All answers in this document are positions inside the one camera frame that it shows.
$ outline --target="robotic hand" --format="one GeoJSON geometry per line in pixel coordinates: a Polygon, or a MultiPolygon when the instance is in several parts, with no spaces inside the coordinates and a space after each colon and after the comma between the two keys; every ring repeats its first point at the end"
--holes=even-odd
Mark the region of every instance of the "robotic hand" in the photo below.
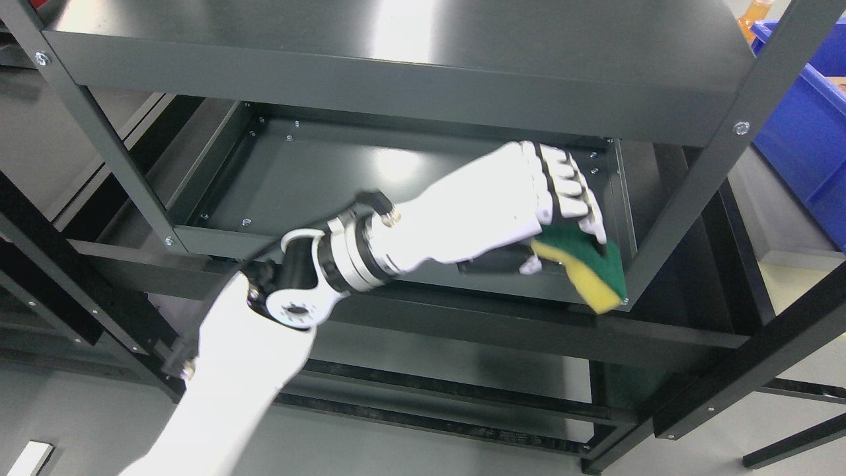
{"type": "Polygon", "coordinates": [[[602,212],[572,156],[528,141],[505,144],[408,202],[365,195],[359,202],[375,213],[340,213],[284,236],[281,271],[252,280],[253,309],[307,329],[349,293],[384,285],[428,259],[465,262],[564,219],[578,220],[598,246],[606,243],[602,212]]]}
{"type": "Polygon", "coordinates": [[[123,476],[230,474],[273,398],[305,364],[316,326],[350,293],[428,259],[466,262],[562,219],[578,220],[598,246],[606,243],[602,213],[573,158],[528,141],[505,144],[411,201],[394,205],[381,192],[356,201],[374,213],[350,206],[293,230],[281,240],[281,264],[258,264],[229,280],[200,326],[182,401],[123,476]]]}

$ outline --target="bolt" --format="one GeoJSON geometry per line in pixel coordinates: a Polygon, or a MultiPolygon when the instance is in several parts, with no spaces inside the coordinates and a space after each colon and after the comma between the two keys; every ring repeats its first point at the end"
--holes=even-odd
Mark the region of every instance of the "bolt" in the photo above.
{"type": "Polygon", "coordinates": [[[749,133],[749,128],[750,128],[750,126],[749,126],[748,122],[740,121],[740,122],[738,122],[737,124],[734,125],[733,130],[734,130],[734,133],[737,134],[738,136],[745,136],[746,134],[749,133]]]}
{"type": "Polygon", "coordinates": [[[49,66],[50,65],[50,57],[47,56],[47,54],[44,53],[43,51],[36,51],[35,59],[36,59],[36,63],[38,63],[39,66],[49,66]]]}

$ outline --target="blue plastic bin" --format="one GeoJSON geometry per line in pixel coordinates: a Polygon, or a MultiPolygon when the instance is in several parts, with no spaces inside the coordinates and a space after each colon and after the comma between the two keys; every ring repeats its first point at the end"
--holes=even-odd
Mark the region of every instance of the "blue plastic bin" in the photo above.
{"type": "MultiPolygon", "coordinates": [[[[776,25],[752,25],[755,54],[776,25]]],[[[755,137],[755,145],[846,252],[846,94],[825,76],[846,76],[846,19],[837,22],[802,69],[755,137]]]]}

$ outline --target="robot forearm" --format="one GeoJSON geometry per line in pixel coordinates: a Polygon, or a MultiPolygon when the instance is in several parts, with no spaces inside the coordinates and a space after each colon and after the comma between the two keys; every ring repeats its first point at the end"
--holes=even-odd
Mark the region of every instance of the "robot forearm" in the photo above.
{"type": "Polygon", "coordinates": [[[280,265],[236,272],[200,326],[195,375],[150,453],[123,476],[229,474],[274,396],[305,364],[316,326],[353,292],[427,259],[456,263],[578,219],[605,243],[602,215],[564,151],[510,142],[374,213],[341,212],[282,238],[280,265]]]}
{"type": "Polygon", "coordinates": [[[299,283],[277,282],[274,292],[258,292],[266,298],[255,300],[255,309],[282,324],[309,328],[325,321],[349,293],[384,285],[428,259],[470,260],[537,235],[542,224],[557,219],[577,219],[597,243],[606,241],[596,199],[569,154],[509,142],[413,200],[362,217],[342,214],[324,230],[287,234],[283,270],[290,260],[309,261],[309,276],[299,283]]]}

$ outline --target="green scouring pad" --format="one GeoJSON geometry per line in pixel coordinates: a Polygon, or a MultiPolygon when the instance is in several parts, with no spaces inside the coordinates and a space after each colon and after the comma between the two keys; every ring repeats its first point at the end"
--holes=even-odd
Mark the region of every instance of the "green scouring pad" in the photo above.
{"type": "Polygon", "coordinates": [[[538,257],[564,266],[573,286],[595,313],[607,313],[625,299],[623,262],[619,248],[611,241],[603,255],[594,246],[593,235],[567,223],[542,227],[531,247],[538,257]]]}

